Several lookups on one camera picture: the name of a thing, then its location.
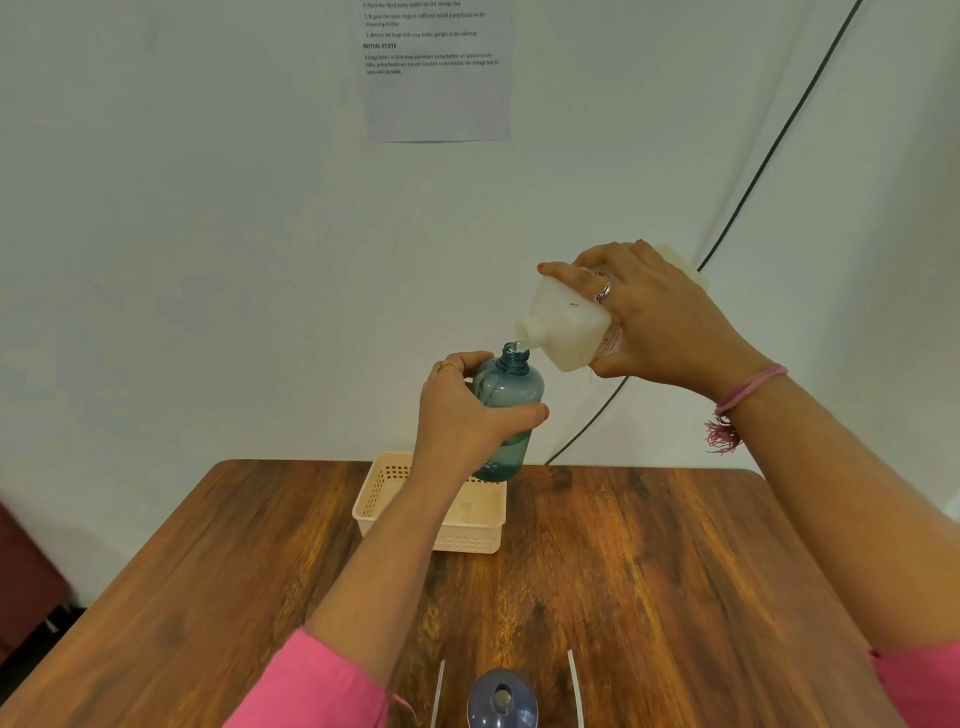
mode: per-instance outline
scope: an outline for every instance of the blue plastic bottle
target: blue plastic bottle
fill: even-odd
[[[518,350],[517,342],[504,345],[496,359],[484,362],[473,378],[473,394],[488,407],[516,407],[543,399],[543,377],[527,364],[529,350]],[[530,430],[506,440],[473,477],[498,483],[509,480],[523,464]]]

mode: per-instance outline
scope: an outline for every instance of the hand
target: hand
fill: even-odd
[[[492,352],[452,353],[437,362],[420,392],[420,423],[414,470],[459,487],[483,465],[504,440],[546,420],[540,402],[520,407],[485,407],[464,377],[473,376]]]
[[[599,376],[639,376],[720,401],[771,363],[736,332],[703,288],[643,240],[600,245],[573,265],[538,268],[590,301],[607,279],[585,268],[602,268],[619,279],[602,305],[623,327],[623,346],[590,364]]]

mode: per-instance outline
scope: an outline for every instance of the wooden table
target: wooden table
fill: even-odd
[[[359,543],[367,468],[217,465],[0,726],[219,728]],[[421,725],[446,659],[438,727],[466,725],[497,666],[527,678],[541,726],[576,726],[571,647],[590,728],[900,725],[757,475],[536,466],[509,493],[497,554],[433,556],[393,685]]]

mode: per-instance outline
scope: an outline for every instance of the white plastic bottle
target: white plastic bottle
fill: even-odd
[[[669,263],[706,288],[701,275],[673,249],[665,245],[656,249]],[[543,349],[561,372],[572,372],[600,356],[619,352],[623,332],[602,305],[588,301],[556,279],[543,277],[534,294],[530,315],[516,322],[516,339],[529,349]]]

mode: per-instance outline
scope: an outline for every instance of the paper sign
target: paper sign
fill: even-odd
[[[510,138],[513,0],[353,0],[374,141]]]

